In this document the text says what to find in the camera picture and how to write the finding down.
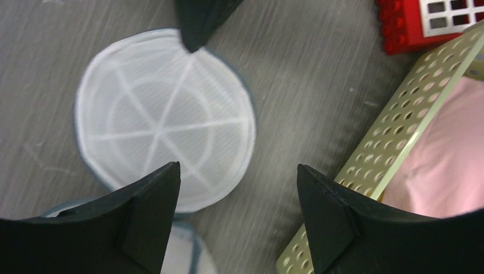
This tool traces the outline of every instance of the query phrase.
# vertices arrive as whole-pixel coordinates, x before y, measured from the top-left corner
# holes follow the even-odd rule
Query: dark pointed object
[[[175,0],[181,39],[194,53],[205,46],[243,0]]]
[[[180,165],[58,217],[0,219],[0,273],[159,274],[180,190]]]
[[[484,273],[484,209],[416,215],[302,165],[297,189],[315,274]]]

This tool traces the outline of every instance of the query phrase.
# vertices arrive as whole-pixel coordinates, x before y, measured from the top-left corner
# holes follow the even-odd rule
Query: gray table
[[[0,217],[104,195],[72,104],[112,42],[174,26],[170,0],[0,0]],[[245,0],[209,45],[250,85],[257,145],[240,185],[191,217],[221,274],[276,273],[302,224],[296,166],[335,176],[415,60],[386,56],[373,0]]]

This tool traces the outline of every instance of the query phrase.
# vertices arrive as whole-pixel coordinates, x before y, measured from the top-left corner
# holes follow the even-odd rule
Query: gray wood grain surface
[[[210,41],[259,123],[239,186],[190,217],[221,274],[276,273],[303,223],[297,164],[335,176],[415,61],[382,52],[377,12],[373,0],[245,0]],[[0,0],[0,217],[106,194],[73,138],[79,78],[110,43],[175,25],[170,0]]]

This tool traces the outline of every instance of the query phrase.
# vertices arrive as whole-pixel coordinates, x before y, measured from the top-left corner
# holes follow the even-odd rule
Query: pink cloth
[[[440,218],[484,207],[484,82],[461,78],[382,202]]]

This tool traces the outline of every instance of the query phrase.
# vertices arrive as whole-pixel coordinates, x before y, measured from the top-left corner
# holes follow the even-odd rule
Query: white grid
[[[424,37],[433,37],[452,33],[461,33],[469,26],[476,23],[475,14],[484,12],[484,6],[474,7],[474,0],[461,0],[466,1],[467,8],[452,10],[451,0],[419,0],[420,3],[420,17],[422,19],[422,30]],[[442,3],[444,11],[429,12],[429,4]],[[454,17],[459,15],[467,15],[468,23],[462,25],[454,24]],[[443,20],[446,21],[446,26],[432,28],[431,20]]]

